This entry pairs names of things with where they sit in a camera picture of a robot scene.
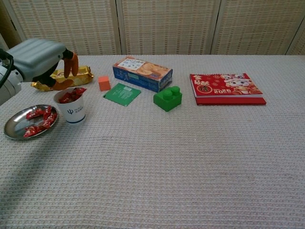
silver tray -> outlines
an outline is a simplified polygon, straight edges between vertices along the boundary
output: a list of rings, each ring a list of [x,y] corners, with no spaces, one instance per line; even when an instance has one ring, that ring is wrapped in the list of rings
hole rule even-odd
[[[50,130],[58,119],[57,110],[53,106],[51,106],[51,108],[52,108],[51,112],[53,114],[56,113],[57,117],[54,120],[54,122],[51,124],[50,129],[46,129],[46,130],[41,131],[38,134],[30,136],[30,137],[24,137],[23,136],[25,134],[25,128],[26,127],[33,126],[33,125],[38,125],[39,123],[41,123],[43,121],[42,116],[38,116],[38,117],[35,117],[35,118],[32,118],[32,119],[28,120],[28,119],[26,119],[27,113],[30,112],[30,111],[35,111],[38,108],[41,108],[42,110],[45,110],[48,106],[49,105],[40,104],[40,105],[28,107],[28,108],[16,113],[15,115],[13,115],[12,118],[10,118],[6,122],[6,124],[4,126],[4,134],[11,139],[27,140],[27,139],[30,139],[32,137],[36,137],[38,135],[41,135],[42,133],[46,132],[47,130]]]

green toy block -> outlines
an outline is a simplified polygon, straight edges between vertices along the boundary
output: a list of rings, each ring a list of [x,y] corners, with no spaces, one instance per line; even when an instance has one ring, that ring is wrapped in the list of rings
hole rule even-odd
[[[153,103],[165,111],[170,111],[181,104],[182,93],[178,86],[166,88],[153,96]]]

red book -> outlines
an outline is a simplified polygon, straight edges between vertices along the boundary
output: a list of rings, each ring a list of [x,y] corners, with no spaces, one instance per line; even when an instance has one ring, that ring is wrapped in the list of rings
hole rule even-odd
[[[266,104],[246,74],[190,74],[197,105]]]

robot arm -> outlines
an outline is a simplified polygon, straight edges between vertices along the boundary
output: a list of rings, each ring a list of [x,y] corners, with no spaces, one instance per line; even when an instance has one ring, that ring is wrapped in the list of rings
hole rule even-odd
[[[21,90],[21,82],[45,84],[53,90],[63,90],[72,85],[72,80],[62,83],[51,78],[58,62],[64,60],[64,76],[78,72],[78,57],[57,42],[40,39],[26,40],[12,49],[0,50],[0,105]]]

green card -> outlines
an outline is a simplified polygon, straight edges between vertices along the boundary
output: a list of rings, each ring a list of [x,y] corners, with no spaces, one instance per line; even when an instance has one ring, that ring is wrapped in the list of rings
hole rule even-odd
[[[103,97],[123,106],[128,106],[140,93],[140,90],[118,83]]]

